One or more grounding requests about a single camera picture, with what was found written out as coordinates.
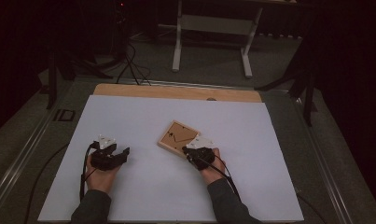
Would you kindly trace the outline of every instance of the dark background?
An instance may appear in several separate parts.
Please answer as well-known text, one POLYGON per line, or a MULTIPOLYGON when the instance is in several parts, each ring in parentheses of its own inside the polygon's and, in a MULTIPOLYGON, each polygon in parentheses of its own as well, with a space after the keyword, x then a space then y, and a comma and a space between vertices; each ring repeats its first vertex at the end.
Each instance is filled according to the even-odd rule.
MULTIPOLYGON (((220 10, 222 2, 215 7, 208 2, 192 1, 186 9, 250 16, 244 5, 220 10)), ((319 5, 319 1, 300 2, 319 5)), ((0 1, 0 127, 41 88, 37 74, 47 68, 48 46, 54 41, 89 61, 94 60, 93 53, 112 54, 109 40, 116 29, 112 6, 111 1, 94 0, 83 5, 0 1)), ((126 18, 154 38, 158 23, 175 24, 174 0, 141 0, 130 6, 126 18)), ((266 6, 258 32, 274 38, 304 37, 292 60, 294 68, 310 70, 314 62, 315 86, 376 198, 376 1, 325 1, 314 20, 315 15, 304 7, 266 6)))

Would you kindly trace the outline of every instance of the person's left hand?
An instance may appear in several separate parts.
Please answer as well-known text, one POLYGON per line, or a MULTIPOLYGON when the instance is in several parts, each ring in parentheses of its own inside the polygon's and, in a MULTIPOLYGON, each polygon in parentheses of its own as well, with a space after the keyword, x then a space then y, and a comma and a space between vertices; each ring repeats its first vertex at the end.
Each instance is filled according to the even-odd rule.
POLYGON ((121 165, 114 168, 113 170, 102 171, 95 169, 91 166, 91 155, 88 157, 88 161, 86 163, 87 171, 86 177, 88 188, 89 189, 97 189, 102 192, 109 194, 110 190, 112 189, 113 182, 116 177, 116 173, 120 169, 121 165))

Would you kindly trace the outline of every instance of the person's right arm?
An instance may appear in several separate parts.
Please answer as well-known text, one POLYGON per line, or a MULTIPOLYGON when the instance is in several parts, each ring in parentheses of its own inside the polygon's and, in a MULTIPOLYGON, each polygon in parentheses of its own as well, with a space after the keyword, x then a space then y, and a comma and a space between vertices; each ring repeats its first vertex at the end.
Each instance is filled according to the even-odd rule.
MULTIPOLYGON (((212 163, 225 173, 224 162, 220 160, 219 149, 213 149, 216 159, 212 163)), ((234 194, 229 182, 215 169, 208 167, 201 170, 202 178, 207 184, 216 220, 220 223, 261 223, 249 215, 248 208, 234 194)))

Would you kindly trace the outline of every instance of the gray sleeve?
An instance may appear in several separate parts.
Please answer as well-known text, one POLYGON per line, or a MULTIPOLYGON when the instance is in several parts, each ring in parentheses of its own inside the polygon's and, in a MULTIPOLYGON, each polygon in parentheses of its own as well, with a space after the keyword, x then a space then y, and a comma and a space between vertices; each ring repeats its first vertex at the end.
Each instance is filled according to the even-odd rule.
POLYGON ((104 192, 88 190, 79 207, 71 216, 72 224, 106 224, 108 220, 111 198, 104 192))
POLYGON ((248 208, 234 194, 226 178, 214 181, 208 185, 207 189, 218 222, 261 223, 249 215, 248 208))

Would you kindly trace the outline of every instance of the white board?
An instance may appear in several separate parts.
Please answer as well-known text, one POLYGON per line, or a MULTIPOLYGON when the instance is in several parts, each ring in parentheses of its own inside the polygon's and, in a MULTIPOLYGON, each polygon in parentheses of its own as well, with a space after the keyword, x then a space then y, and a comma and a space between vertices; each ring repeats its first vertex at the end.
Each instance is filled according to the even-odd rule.
POLYGON ((199 172, 157 145, 174 119, 219 147, 251 216, 303 220, 263 103, 96 95, 86 104, 38 220, 70 220, 79 205, 85 151, 102 134, 116 138, 120 151, 131 148, 110 194, 110 221, 215 221, 199 172))

